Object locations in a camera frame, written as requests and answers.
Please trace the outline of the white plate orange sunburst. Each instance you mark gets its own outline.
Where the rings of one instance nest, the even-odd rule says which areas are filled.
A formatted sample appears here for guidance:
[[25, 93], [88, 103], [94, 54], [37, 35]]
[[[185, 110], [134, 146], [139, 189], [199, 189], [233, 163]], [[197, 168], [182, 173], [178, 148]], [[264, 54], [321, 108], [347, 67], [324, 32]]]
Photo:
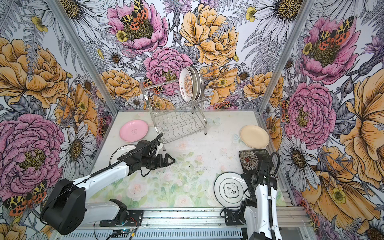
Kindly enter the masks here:
[[189, 103], [194, 93], [194, 83], [190, 67], [182, 68], [179, 75], [179, 89], [183, 100]]

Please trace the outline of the white plate green red rim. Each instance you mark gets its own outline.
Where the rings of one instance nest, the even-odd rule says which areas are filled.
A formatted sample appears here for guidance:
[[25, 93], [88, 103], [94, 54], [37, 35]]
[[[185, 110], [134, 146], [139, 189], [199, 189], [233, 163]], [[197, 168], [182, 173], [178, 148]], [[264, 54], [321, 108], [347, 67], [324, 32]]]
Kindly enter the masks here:
[[198, 100], [201, 99], [201, 97], [203, 96], [203, 93], [204, 93], [204, 90], [203, 90], [203, 86], [204, 86], [204, 81], [203, 81], [203, 77], [201, 76], [201, 73], [199, 70], [197, 70], [198, 72], [198, 77], [199, 77], [199, 87], [200, 87], [200, 90], [199, 90], [199, 97], [198, 97]]

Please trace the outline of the cream plate floral pattern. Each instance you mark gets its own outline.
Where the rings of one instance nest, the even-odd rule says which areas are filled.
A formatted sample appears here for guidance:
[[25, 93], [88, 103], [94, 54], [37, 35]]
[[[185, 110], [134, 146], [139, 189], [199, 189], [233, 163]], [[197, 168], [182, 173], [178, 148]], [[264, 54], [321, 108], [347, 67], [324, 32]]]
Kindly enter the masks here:
[[192, 67], [192, 69], [194, 70], [194, 72], [195, 72], [195, 76], [196, 76], [196, 88], [197, 88], [197, 93], [196, 93], [195, 100], [197, 101], [197, 100], [198, 100], [198, 97], [199, 97], [199, 90], [200, 90], [200, 87], [199, 87], [199, 83], [200, 83], [200, 81], [199, 81], [198, 72], [197, 72], [198, 69], [197, 69], [194, 65], [192, 65], [191, 67]]

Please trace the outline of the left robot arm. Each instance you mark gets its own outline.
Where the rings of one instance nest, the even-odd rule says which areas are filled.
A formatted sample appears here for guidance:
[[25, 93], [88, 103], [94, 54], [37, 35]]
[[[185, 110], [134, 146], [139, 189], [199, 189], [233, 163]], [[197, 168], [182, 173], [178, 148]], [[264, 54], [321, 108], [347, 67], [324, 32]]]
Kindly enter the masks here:
[[176, 159], [165, 152], [159, 139], [141, 140], [134, 149], [118, 157], [116, 162], [93, 174], [76, 180], [60, 180], [41, 211], [40, 221], [61, 235], [68, 235], [79, 226], [93, 222], [123, 226], [134, 220], [124, 203], [117, 199], [89, 203], [89, 199], [136, 171], [166, 168], [175, 162]]

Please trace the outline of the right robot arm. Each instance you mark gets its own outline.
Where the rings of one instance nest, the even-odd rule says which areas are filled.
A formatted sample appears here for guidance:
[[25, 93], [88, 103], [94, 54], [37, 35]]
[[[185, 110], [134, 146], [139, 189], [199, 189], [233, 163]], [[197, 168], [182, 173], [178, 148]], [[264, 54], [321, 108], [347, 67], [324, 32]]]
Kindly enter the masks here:
[[275, 177], [280, 162], [280, 155], [273, 152], [259, 162], [246, 181], [250, 197], [241, 202], [239, 216], [245, 220], [249, 240], [282, 239], [277, 215], [278, 181]]

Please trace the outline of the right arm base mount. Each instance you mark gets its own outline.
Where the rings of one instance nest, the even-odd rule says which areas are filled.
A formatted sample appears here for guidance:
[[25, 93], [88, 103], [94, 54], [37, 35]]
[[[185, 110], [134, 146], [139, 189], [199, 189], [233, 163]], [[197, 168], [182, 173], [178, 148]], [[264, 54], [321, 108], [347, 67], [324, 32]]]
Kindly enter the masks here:
[[246, 220], [239, 214], [239, 209], [225, 208], [221, 213], [221, 216], [225, 220], [226, 226], [245, 226]]

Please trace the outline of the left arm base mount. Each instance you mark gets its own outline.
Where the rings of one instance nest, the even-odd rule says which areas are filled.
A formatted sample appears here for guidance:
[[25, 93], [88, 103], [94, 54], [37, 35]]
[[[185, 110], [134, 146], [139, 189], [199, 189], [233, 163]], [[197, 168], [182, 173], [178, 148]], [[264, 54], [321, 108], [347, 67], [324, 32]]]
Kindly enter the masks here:
[[129, 209], [118, 213], [113, 220], [100, 221], [100, 227], [140, 227], [144, 218], [143, 210]]

